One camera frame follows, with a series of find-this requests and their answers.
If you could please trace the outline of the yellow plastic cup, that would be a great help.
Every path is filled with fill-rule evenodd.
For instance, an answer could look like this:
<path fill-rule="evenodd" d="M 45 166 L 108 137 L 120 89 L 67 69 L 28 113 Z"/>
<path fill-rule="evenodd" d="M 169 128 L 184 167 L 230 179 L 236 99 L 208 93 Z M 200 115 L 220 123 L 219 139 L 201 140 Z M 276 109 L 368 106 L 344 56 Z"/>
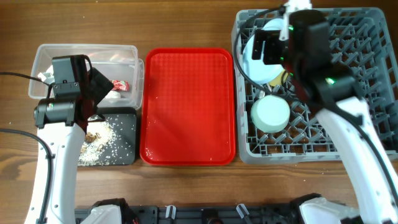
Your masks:
<path fill-rule="evenodd" d="M 276 76 L 273 80 L 269 82 L 269 85 L 274 87 L 277 85 L 283 85 L 289 77 L 289 73 L 285 70 L 281 71 L 278 76 Z"/>

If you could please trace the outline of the light blue plate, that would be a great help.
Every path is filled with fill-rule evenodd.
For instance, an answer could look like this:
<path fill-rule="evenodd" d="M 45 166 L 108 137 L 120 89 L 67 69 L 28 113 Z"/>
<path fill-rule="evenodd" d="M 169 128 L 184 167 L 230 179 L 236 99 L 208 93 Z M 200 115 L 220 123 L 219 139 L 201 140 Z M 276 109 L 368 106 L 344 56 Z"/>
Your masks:
<path fill-rule="evenodd" d="M 257 84 L 266 84 L 273 80 L 278 74 L 283 71 L 281 64 L 264 65 L 261 60 L 253 60 L 252 47 L 254 42 L 254 35 L 248 40 L 243 49 L 243 70 L 246 75 Z"/>

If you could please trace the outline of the red candy wrapper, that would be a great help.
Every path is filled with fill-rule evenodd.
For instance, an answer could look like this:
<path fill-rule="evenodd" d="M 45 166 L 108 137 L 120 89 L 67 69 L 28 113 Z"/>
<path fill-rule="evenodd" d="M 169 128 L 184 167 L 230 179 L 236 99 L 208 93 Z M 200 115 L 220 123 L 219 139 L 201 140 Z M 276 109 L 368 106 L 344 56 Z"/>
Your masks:
<path fill-rule="evenodd" d="M 129 91 L 130 85 L 127 81 L 124 80 L 111 80 L 113 84 L 113 91 Z"/>

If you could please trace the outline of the white tissue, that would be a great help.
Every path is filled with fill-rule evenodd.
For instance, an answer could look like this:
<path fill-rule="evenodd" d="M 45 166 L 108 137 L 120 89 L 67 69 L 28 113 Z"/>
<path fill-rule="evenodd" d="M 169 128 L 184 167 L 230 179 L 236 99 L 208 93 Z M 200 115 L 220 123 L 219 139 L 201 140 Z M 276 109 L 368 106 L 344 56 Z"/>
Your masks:
<path fill-rule="evenodd" d="M 121 94 L 118 91 L 110 91 L 106 96 L 105 99 L 107 100 L 117 100 L 121 98 Z"/>

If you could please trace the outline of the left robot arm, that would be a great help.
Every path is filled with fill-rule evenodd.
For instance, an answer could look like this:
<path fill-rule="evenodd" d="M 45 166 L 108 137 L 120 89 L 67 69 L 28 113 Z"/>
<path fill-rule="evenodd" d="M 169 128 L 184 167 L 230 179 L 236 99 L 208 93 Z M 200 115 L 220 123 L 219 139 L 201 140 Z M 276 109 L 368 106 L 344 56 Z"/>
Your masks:
<path fill-rule="evenodd" d="M 34 109 L 39 153 L 26 223 L 74 223 L 78 158 L 90 117 L 113 84 L 88 56 L 52 59 L 51 94 Z"/>

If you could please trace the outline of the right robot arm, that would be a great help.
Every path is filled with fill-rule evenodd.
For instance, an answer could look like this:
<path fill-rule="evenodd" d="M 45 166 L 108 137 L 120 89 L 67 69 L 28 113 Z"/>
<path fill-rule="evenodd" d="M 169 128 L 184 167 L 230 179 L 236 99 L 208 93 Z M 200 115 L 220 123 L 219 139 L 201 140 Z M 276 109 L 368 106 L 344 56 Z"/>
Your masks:
<path fill-rule="evenodd" d="M 297 98 L 306 103 L 340 154 L 359 210 L 311 198 L 302 202 L 305 223 L 396 223 L 397 174 L 374 129 L 369 105 L 352 70 L 333 63 L 329 23 L 320 11 L 281 6 L 282 52 L 264 52 L 265 62 L 290 74 Z"/>

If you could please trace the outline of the green bowl with food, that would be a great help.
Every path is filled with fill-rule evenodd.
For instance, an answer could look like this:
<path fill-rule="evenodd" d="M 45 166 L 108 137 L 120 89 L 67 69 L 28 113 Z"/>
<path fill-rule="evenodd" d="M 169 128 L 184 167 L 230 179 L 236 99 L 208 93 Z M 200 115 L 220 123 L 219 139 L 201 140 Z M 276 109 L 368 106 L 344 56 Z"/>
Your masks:
<path fill-rule="evenodd" d="M 277 133 L 283 130 L 289 118 L 290 107 L 278 96 L 264 96 L 258 99 L 251 108 L 251 119 L 254 125 L 264 133 Z"/>

